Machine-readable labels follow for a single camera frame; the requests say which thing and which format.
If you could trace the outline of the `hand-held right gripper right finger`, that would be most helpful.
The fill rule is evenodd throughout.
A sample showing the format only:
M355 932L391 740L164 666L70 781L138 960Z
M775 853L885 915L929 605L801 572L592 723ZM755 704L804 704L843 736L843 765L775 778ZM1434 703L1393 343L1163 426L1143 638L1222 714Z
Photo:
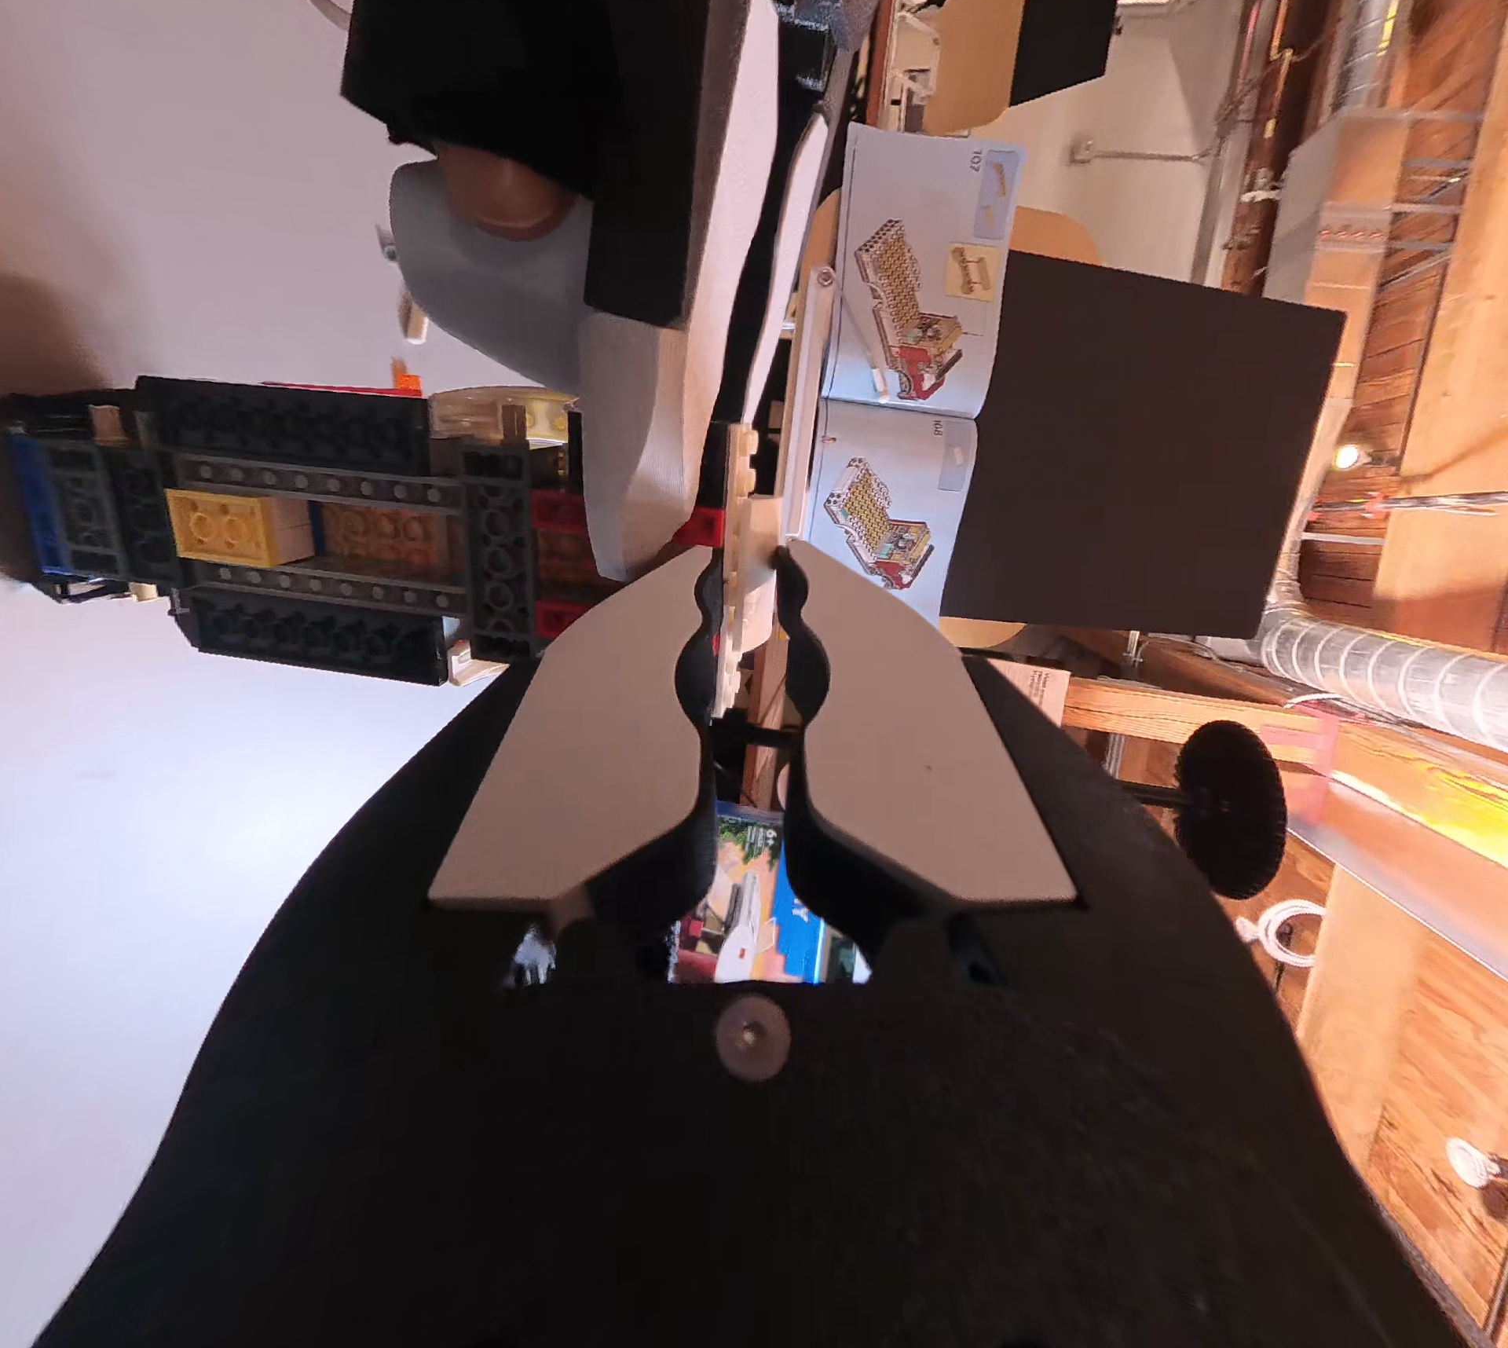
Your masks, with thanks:
M1076 886L958 649L893 593L804 541L780 547L790 644L816 648L802 723L815 824L934 902L1060 905Z

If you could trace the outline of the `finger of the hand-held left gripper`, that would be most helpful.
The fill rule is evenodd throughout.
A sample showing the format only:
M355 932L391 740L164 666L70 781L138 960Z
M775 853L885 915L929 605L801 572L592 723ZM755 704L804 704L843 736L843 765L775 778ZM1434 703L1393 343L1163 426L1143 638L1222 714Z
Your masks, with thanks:
M752 3L686 324L590 310L578 332L581 492L595 567L612 582L642 574L695 505L732 310L777 146L779 33L777 8Z
M818 203L829 126L826 115L812 115L796 146L780 200L769 275L763 283L760 327L750 363L750 396L763 396L775 359L782 326L794 289L807 231Z

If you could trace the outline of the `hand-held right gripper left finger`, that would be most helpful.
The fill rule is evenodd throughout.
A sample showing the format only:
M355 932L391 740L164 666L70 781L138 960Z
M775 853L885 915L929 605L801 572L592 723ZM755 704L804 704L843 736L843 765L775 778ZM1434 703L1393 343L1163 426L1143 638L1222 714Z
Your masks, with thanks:
M600 875L691 819L697 725L675 687L702 633L694 547L595 604L537 660L428 886L444 910L562 913Z

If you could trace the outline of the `building instruction booklet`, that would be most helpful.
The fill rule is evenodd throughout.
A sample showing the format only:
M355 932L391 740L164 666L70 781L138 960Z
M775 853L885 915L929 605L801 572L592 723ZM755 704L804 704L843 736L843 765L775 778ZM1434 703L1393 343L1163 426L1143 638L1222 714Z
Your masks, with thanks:
M846 135L801 538L939 622L1002 333L1027 151Z

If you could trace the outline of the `red tan brick toy truck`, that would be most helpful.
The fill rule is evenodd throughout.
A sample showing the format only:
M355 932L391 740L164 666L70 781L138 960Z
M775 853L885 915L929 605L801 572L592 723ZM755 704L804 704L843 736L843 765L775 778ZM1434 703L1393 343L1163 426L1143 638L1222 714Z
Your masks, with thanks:
M422 687L545 648L622 585L582 421L537 387L139 377L3 398L3 575L163 599L202 654Z

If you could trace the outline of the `grey desk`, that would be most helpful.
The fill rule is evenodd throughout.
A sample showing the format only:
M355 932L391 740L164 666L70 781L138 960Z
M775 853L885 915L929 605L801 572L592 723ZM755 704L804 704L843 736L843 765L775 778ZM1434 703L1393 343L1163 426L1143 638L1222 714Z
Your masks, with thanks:
M383 385L405 154L307 0L3 0L3 392ZM3 1345L135 1191L256 938L479 693L201 655L163 600L10 578L3 479Z

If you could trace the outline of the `white metal rack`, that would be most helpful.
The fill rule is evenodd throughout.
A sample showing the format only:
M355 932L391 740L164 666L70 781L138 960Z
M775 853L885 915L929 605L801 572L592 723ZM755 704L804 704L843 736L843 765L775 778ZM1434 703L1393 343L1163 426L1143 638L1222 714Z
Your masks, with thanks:
M799 315L785 379L774 490L779 501L777 539L782 545L799 539L807 520L805 505L812 483L823 362L837 294L834 267L819 264L805 278L797 305Z

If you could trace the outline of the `blue toy set box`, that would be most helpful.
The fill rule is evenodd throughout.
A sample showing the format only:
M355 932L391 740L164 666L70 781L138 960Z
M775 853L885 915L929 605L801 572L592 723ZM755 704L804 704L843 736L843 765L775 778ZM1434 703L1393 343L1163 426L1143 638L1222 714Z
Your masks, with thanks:
M669 982L867 984L856 941L791 890L782 816L719 802L714 828L711 883L673 929Z

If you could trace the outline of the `pale wooden board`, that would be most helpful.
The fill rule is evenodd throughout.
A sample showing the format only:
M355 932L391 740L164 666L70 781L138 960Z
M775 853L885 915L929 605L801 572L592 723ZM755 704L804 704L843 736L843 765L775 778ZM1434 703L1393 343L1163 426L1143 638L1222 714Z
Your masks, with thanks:
M984 129L1008 110L1025 0L947 0L933 29L939 57L922 110L926 135Z

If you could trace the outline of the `wooden beam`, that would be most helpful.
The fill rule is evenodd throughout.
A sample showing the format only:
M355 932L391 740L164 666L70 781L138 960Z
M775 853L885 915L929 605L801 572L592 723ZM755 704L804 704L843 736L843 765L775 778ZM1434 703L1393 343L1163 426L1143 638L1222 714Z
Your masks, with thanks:
M1245 728L1280 767L1324 775L1333 769L1339 726L1332 717L1124 679L1066 681L1061 726L1069 731L1184 745L1214 723Z

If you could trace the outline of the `black disc on rod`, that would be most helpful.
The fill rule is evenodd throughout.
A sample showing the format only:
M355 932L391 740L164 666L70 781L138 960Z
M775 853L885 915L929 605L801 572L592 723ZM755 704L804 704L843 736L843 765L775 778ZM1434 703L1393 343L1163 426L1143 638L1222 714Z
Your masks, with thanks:
M1173 839L1211 891L1247 902L1275 880L1288 805L1278 765L1250 728L1211 720L1179 747L1171 787L1121 781L1148 809L1173 816Z

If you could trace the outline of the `silver ventilation duct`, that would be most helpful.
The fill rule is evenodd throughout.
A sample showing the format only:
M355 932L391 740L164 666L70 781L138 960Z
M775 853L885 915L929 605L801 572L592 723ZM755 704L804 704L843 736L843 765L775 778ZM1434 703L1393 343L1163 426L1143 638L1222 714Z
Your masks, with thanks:
M1506 750L1506 660L1272 607L1255 648L1272 674L1368 712Z

